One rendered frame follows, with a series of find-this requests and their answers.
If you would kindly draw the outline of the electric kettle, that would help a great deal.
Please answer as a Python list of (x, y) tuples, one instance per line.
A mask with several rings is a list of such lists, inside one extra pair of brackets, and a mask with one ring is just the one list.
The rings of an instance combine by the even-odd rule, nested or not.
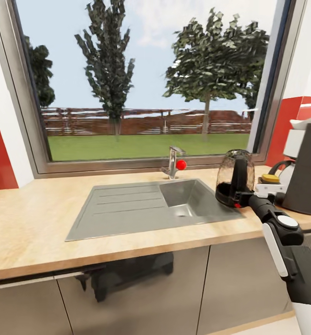
[(233, 187), (240, 192), (254, 189), (255, 169), (252, 156), (249, 151), (243, 149), (233, 149), (225, 155), (217, 173), (215, 197), (227, 207), (240, 208)]

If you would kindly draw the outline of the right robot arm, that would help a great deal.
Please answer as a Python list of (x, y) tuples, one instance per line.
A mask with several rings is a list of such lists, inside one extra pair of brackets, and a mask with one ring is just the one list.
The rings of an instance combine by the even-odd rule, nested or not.
[(251, 206), (263, 223), (262, 230), (280, 277), (286, 282), (301, 335), (311, 335), (311, 249), (302, 246), (304, 234), (299, 223), (274, 206), (275, 195), (284, 185), (257, 184), (255, 192), (233, 187), (241, 207)]

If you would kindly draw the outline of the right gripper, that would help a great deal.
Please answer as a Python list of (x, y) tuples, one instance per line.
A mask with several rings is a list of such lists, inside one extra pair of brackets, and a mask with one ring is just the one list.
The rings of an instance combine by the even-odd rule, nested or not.
[(275, 195), (272, 193), (269, 193), (267, 198), (259, 198), (251, 188), (249, 188), (248, 192), (240, 192), (236, 187), (233, 187), (233, 191), (235, 199), (239, 200), (240, 206), (251, 206), (255, 213), (260, 206), (264, 205), (271, 205), (276, 208), (274, 206)]

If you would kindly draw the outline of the bottle of coffee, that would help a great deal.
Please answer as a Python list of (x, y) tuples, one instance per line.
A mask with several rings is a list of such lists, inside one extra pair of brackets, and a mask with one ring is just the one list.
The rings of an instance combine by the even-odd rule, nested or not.
[[(275, 184), (275, 185), (281, 185), (279, 179), (277, 176), (263, 174), (262, 177), (258, 178), (258, 184)], [(277, 192), (270, 192), (274, 195), (277, 194)]]

